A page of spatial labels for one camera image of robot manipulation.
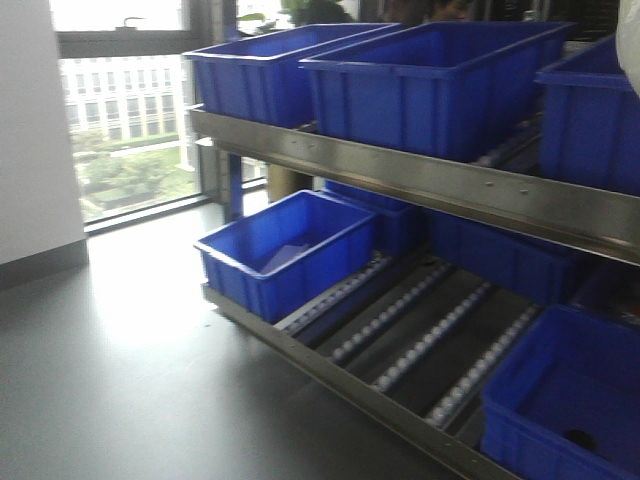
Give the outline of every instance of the wall baseboard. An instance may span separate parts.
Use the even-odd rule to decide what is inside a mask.
[[[0,265],[0,290],[89,263],[85,239]]]

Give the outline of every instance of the hole in crate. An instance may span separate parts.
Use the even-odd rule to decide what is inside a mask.
[[[570,442],[590,452],[595,452],[598,448],[595,439],[584,430],[568,430],[563,436]]]

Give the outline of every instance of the gray floor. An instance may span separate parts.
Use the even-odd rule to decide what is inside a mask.
[[[0,477],[450,477],[218,315],[200,207],[89,241],[90,266],[0,292]]]

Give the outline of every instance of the plastic storage box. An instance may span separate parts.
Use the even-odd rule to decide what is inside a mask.
[[[481,449],[529,480],[640,479],[640,335],[548,310],[483,392]]]
[[[436,255],[542,305],[568,300],[594,262],[570,248],[453,215],[428,216]]]
[[[275,323],[371,259],[373,219],[300,191],[195,246],[211,288]]]
[[[342,183],[325,181],[329,195],[360,206],[376,215],[373,247],[399,257],[427,241],[427,220],[422,208]]]
[[[544,176],[640,194],[640,99],[609,37],[538,74],[546,86]]]
[[[571,305],[640,328],[640,268],[613,260],[603,262],[580,287]]]
[[[313,120],[308,74],[298,60],[400,28],[309,25],[189,52],[208,112],[296,127]]]
[[[534,112],[571,26],[435,22],[300,63],[320,133],[467,162]]]

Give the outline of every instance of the shelf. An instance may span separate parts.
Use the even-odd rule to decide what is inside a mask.
[[[202,289],[225,316],[432,457],[434,468],[439,463],[449,470],[427,477],[520,480],[478,451],[483,423],[476,404],[537,307],[421,252],[376,264],[381,268],[371,269],[357,291],[344,288],[351,283],[346,279],[276,325],[207,284]],[[331,305],[319,308],[326,299]],[[454,320],[448,312],[456,313]],[[292,330],[291,320],[302,318],[303,329]],[[408,352],[418,352],[425,334],[432,337],[430,348],[404,369],[396,367]]]
[[[191,112],[222,150],[640,265],[640,198]]]

